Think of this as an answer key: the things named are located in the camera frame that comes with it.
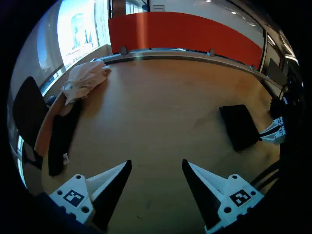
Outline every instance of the white cloth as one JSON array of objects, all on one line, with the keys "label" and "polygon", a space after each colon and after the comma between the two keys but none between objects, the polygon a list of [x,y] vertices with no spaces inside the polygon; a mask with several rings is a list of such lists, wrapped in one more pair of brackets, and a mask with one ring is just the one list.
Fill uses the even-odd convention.
[{"label": "white cloth", "polygon": [[86,98],[95,86],[105,81],[108,68],[103,68],[104,66],[103,61],[94,61],[74,67],[62,87],[62,92],[67,98],[65,105],[79,98]]}]

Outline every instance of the office chair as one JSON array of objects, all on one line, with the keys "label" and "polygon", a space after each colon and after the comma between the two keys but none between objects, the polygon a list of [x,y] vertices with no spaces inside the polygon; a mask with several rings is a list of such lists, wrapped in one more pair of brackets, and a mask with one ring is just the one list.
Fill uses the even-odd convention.
[{"label": "office chair", "polygon": [[[24,139],[24,142],[26,142],[33,151],[41,124],[49,110],[47,105],[52,105],[55,99],[56,96],[51,96],[48,103],[45,103],[34,78],[29,76],[22,84],[13,102],[12,113],[15,125],[20,136]],[[25,150],[23,150],[22,155],[24,162],[29,162],[41,169],[42,157],[35,151],[35,161],[27,158]]]}]

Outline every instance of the orange panel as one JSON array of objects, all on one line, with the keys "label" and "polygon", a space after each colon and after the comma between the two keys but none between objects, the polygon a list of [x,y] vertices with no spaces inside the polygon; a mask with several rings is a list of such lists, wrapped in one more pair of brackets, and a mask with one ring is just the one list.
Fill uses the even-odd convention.
[{"label": "orange panel", "polygon": [[113,53],[146,48],[210,51],[258,69],[262,48],[243,34],[216,21],[176,12],[144,12],[108,21]]}]

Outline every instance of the black cloth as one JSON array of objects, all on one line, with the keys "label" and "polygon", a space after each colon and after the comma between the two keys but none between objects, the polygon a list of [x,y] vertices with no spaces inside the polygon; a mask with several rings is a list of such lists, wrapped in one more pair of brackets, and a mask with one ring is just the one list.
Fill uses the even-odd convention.
[{"label": "black cloth", "polygon": [[245,105],[222,106],[219,110],[236,152],[252,146],[259,140],[259,132]]},{"label": "black cloth", "polygon": [[67,115],[54,117],[48,158],[50,176],[60,174],[64,168],[63,154],[68,153],[81,110],[82,100],[78,100]]}]

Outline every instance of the wooden table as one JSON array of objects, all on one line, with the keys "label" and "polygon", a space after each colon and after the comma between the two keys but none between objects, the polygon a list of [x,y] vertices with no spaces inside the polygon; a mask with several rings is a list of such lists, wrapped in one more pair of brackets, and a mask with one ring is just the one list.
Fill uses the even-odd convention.
[{"label": "wooden table", "polygon": [[[237,173],[247,181],[278,159],[279,147],[265,142],[236,153],[219,113],[222,105],[245,104],[259,131],[271,124],[271,97],[253,75],[186,60],[109,67],[108,79],[84,100],[70,163],[60,175],[48,175],[47,145],[41,148],[48,194],[77,173],[88,178],[132,160],[109,233],[203,233],[204,222],[181,169],[184,158],[220,176]],[[60,111],[64,101],[61,95],[50,112]],[[42,139],[51,131],[51,116],[43,123]]]}]

